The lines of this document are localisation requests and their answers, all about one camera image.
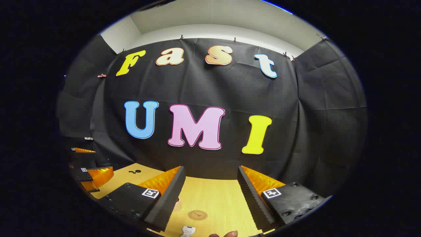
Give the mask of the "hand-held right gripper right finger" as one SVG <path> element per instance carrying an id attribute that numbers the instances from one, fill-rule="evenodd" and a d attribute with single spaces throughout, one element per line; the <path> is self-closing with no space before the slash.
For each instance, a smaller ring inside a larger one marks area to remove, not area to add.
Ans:
<path id="1" fill-rule="evenodd" d="M 282 183 L 245 166 L 237 181 L 257 229 L 286 229 L 310 216 L 332 197 L 323 197 L 298 182 Z"/>

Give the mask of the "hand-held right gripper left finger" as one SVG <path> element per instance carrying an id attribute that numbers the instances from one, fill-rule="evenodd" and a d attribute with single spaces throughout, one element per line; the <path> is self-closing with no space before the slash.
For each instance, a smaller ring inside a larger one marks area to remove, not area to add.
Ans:
<path id="1" fill-rule="evenodd" d="M 132 225 L 165 231 L 185 179 L 185 168 L 178 166 L 138 185 L 127 182 L 98 204 Z"/>

